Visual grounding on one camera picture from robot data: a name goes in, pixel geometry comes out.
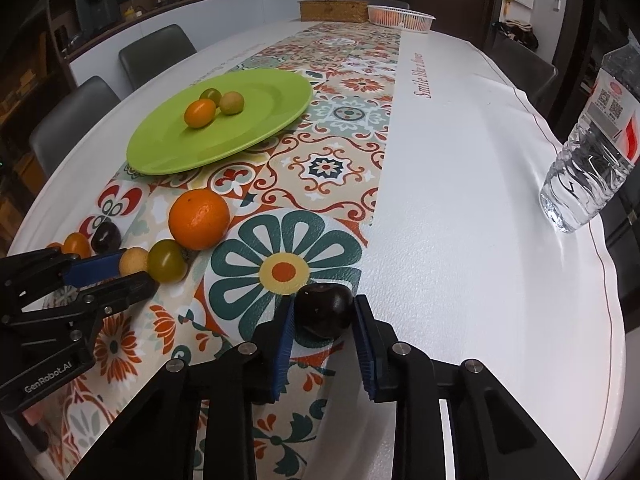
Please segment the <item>near grey chair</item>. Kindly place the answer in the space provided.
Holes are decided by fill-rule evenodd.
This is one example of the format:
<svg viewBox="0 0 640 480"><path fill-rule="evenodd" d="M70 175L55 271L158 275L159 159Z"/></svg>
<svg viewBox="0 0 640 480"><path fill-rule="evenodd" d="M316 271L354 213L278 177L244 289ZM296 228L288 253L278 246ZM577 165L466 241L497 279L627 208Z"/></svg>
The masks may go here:
<svg viewBox="0 0 640 480"><path fill-rule="evenodd" d="M120 103L99 76L92 76L62 99L38 124L29 145L49 179L78 142Z"/></svg>

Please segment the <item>dark plum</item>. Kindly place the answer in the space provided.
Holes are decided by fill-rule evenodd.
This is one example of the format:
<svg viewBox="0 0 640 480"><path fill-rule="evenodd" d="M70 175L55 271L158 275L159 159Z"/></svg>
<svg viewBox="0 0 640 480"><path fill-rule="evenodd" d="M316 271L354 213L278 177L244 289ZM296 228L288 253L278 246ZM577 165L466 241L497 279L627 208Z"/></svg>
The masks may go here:
<svg viewBox="0 0 640 480"><path fill-rule="evenodd" d="M121 242L119 228L111 221L104 221L93 233L90 245L97 255L102 255L119 250Z"/></svg>
<svg viewBox="0 0 640 480"><path fill-rule="evenodd" d="M313 342L334 340L349 328L352 291L341 284L314 283L303 286L294 297L296 334Z"/></svg>

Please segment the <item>white tablecloth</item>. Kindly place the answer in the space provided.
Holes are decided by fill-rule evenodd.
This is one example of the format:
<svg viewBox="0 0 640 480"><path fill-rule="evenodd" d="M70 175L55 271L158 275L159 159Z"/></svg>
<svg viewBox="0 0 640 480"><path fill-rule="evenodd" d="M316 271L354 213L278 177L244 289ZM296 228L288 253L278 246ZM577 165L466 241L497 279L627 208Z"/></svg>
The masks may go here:
<svg viewBox="0 0 640 480"><path fill-rule="evenodd" d="M484 362L578 476L598 478L625 376L602 224L552 228L538 193L559 142L489 58L437 32L398 34L390 136L356 289L432 359ZM14 252L47 245L32 241L43 190Z"/></svg>

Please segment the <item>far grey chair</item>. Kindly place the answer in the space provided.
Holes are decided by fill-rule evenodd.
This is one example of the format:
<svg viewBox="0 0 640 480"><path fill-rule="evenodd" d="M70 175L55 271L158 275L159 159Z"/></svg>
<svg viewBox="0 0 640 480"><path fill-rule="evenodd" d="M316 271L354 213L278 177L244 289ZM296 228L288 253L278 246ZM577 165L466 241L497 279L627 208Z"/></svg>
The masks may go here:
<svg viewBox="0 0 640 480"><path fill-rule="evenodd" d="M124 47L118 58L132 88L137 90L195 53L196 49L183 29L171 24Z"/></svg>

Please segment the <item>tan longan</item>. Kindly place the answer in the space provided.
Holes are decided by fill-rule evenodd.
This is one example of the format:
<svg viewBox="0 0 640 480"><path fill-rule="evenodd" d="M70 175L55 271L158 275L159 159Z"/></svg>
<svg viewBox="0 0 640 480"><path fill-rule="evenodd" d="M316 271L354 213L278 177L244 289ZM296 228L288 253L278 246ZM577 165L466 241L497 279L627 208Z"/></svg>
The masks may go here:
<svg viewBox="0 0 640 480"><path fill-rule="evenodd" d="M141 247L131 247L122 254L118 268L121 276L148 270L149 252Z"/></svg>
<svg viewBox="0 0 640 480"><path fill-rule="evenodd" d="M244 110L245 100L240 92L229 91L223 94L219 100L218 107L222 114L231 116Z"/></svg>

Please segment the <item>clear water bottle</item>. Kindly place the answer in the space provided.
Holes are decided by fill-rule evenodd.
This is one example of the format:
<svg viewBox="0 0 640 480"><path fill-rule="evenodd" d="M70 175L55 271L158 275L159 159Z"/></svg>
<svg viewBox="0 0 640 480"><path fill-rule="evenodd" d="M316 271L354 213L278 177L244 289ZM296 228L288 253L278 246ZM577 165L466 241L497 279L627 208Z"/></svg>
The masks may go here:
<svg viewBox="0 0 640 480"><path fill-rule="evenodd" d="M555 229L573 233L623 186L639 159L639 44L603 55L596 83L544 179L539 203Z"/></svg>

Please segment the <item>patterned table runner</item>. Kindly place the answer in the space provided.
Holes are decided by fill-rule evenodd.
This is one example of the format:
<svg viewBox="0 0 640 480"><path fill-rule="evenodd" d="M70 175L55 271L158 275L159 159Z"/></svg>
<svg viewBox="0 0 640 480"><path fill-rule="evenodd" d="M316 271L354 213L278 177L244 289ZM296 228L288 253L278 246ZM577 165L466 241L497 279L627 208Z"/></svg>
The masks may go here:
<svg viewBox="0 0 640 480"><path fill-rule="evenodd" d="M401 36L370 24L290 23L215 44L114 110L62 163L39 197L35 245L92 234L110 220L128 247L166 240L178 198L209 190L229 206L229 231L186 277L144 307L109 318L96 365L47 405L48 457L69 476L168 359L198 363L250 338L300 286L356 288L382 177ZM148 177L125 157L130 136L181 90L267 68L303 77L308 106L292 125L229 158Z"/></svg>

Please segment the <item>large orange mandarin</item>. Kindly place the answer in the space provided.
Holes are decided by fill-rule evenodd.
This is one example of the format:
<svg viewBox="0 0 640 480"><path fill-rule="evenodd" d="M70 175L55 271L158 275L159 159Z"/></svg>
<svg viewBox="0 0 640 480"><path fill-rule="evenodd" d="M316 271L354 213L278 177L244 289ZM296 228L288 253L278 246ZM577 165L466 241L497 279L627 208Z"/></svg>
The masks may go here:
<svg viewBox="0 0 640 480"><path fill-rule="evenodd" d="M231 220L226 201L209 188L181 194L169 209L168 229L182 247L200 252L215 247Z"/></svg>

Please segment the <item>right side dark chair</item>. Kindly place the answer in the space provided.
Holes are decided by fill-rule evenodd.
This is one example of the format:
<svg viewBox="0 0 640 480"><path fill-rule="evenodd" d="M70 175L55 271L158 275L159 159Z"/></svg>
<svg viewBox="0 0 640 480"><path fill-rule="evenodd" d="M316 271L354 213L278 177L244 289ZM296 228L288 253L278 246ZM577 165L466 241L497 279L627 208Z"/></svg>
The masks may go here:
<svg viewBox="0 0 640 480"><path fill-rule="evenodd" d="M501 32L486 40L486 52L500 70L522 90L529 102L547 118L556 93L558 69Z"/></svg>

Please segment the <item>grey chair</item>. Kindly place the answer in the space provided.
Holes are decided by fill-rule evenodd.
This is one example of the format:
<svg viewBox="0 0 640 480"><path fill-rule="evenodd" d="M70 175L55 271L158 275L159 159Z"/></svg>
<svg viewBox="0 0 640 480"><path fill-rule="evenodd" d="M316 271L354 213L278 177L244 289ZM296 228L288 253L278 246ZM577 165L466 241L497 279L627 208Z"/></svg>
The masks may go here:
<svg viewBox="0 0 640 480"><path fill-rule="evenodd" d="M29 145L49 179L78 142L120 103L99 76L92 76L62 99L38 124Z"/></svg>
<svg viewBox="0 0 640 480"><path fill-rule="evenodd" d="M171 24L124 47L118 58L132 88L137 90L195 53L196 49L183 29Z"/></svg>

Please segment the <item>green tomato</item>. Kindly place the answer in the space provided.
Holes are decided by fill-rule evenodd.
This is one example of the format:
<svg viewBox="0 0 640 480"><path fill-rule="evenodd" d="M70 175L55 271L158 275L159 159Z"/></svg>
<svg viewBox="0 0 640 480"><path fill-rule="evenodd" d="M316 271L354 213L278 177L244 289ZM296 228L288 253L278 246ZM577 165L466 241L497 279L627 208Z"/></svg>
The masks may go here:
<svg viewBox="0 0 640 480"><path fill-rule="evenodd" d="M174 240L159 240L149 251L148 273L160 284L177 283L188 270L183 250Z"/></svg>
<svg viewBox="0 0 640 480"><path fill-rule="evenodd" d="M201 93L200 98L213 101L218 106L221 100L221 93L215 88L207 88Z"/></svg>

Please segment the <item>black coffee machine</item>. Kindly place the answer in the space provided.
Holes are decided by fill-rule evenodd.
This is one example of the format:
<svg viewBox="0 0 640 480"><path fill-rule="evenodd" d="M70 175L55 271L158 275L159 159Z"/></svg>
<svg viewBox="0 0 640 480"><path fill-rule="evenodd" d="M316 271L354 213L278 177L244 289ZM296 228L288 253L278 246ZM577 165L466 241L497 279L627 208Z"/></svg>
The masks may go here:
<svg viewBox="0 0 640 480"><path fill-rule="evenodd" d="M102 34L122 18L117 0L75 0L80 31L86 38Z"/></svg>

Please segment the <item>green plate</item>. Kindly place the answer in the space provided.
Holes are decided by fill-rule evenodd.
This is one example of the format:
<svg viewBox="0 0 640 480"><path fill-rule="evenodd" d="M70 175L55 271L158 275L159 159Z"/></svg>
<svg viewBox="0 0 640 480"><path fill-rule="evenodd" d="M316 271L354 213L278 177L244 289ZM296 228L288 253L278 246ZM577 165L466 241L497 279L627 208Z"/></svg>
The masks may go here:
<svg viewBox="0 0 640 480"><path fill-rule="evenodd" d="M184 113L209 88L238 92L244 107L234 115L217 112L207 125L191 128ZM142 120L129 140L126 161L133 170L149 176L218 162L291 125L313 95L305 77L275 68L239 70L203 80L179 91Z"/></svg>

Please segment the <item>small orange kumquat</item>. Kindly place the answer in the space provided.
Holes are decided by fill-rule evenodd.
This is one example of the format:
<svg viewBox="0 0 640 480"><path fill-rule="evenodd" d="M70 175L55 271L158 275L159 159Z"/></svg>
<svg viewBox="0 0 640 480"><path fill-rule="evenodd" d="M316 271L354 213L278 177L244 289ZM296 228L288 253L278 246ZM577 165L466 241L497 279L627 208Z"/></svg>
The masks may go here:
<svg viewBox="0 0 640 480"><path fill-rule="evenodd" d="M79 232L70 233L64 240L61 250L63 254L78 255L81 259L92 256L92 249L88 238Z"/></svg>

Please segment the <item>clear plastic fruit container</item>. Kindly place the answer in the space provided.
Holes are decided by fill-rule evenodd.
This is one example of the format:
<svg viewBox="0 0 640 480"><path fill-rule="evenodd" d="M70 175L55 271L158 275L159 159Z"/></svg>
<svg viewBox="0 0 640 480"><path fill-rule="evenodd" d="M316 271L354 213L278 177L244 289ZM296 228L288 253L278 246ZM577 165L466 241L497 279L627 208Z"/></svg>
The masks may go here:
<svg viewBox="0 0 640 480"><path fill-rule="evenodd" d="M420 34L427 34L436 21L431 14L396 8L396 6L368 6L368 19L373 25L420 32Z"/></svg>

